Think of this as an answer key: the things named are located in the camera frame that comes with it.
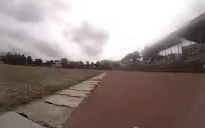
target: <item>tree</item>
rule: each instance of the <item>tree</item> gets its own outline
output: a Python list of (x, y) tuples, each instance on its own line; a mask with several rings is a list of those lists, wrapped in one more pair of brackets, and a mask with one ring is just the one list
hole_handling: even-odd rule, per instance
[(43, 65), (43, 61), (41, 59), (35, 59), (33, 64), (36, 65), (36, 66), (42, 66)]
[(31, 57), (31, 56), (28, 56), (28, 57), (27, 57), (27, 64), (28, 64), (28, 65), (32, 65), (32, 64), (33, 64), (33, 60), (32, 60), (32, 57)]
[(99, 61), (97, 61), (94, 65), (95, 65), (95, 68), (100, 68), (101, 67), (101, 64), (100, 64)]
[(135, 52), (132, 52), (132, 53), (129, 53), (127, 54), (122, 60), (121, 62), (124, 62), (124, 63), (137, 63), (140, 61), (141, 59), (141, 54), (138, 52), (138, 51), (135, 51)]
[(91, 68), (95, 68), (94, 62), (91, 62), (90, 67), (91, 67)]

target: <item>sky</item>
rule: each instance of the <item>sky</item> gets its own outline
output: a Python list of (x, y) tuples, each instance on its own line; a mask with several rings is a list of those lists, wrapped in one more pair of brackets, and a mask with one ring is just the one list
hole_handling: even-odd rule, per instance
[(0, 52), (119, 60), (205, 11), (205, 0), (0, 0)]

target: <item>concrete slab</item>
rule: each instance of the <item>concrete slab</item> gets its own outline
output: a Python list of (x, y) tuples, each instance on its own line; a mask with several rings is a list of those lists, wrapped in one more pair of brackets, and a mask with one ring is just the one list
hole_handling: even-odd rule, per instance
[(98, 85), (100, 83), (100, 81), (94, 81), (94, 80), (87, 80), (82, 82), (83, 84), (94, 84), (94, 85)]
[(0, 128), (44, 128), (15, 112), (0, 115)]
[(61, 91), (59, 94), (84, 98), (84, 97), (87, 97), (87, 95), (90, 94), (90, 92), (89, 91), (77, 91), (77, 90), (65, 89), (65, 90)]
[(58, 106), (76, 108), (82, 100), (83, 98), (70, 97), (64, 95), (53, 95), (46, 98), (44, 101)]
[(70, 87), (70, 89), (79, 90), (79, 91), (92, 91), (95, 87), (96, 87), (96, 85), (94, 85), (94, 84), (82, 83), (82, 84), (72, 86), (72, 87)]
[(61, 128), (71, 114), (72, 109), (38, 101), (21, 106), (16, 112), (23, 113), (28, 119), (36, 122), (44, 122), (51, 127)]

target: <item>green grass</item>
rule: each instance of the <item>green grass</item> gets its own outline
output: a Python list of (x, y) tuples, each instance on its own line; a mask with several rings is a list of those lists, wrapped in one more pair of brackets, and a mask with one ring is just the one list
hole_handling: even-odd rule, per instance
[(102, 72), (0, 64), (0, 113), (40, 99)]

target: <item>running track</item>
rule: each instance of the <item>running track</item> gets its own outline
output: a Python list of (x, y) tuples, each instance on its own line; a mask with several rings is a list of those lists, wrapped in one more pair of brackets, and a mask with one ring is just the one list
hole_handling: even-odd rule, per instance
[(108, 72), (64, 128), (205, 128), (205, 74)]

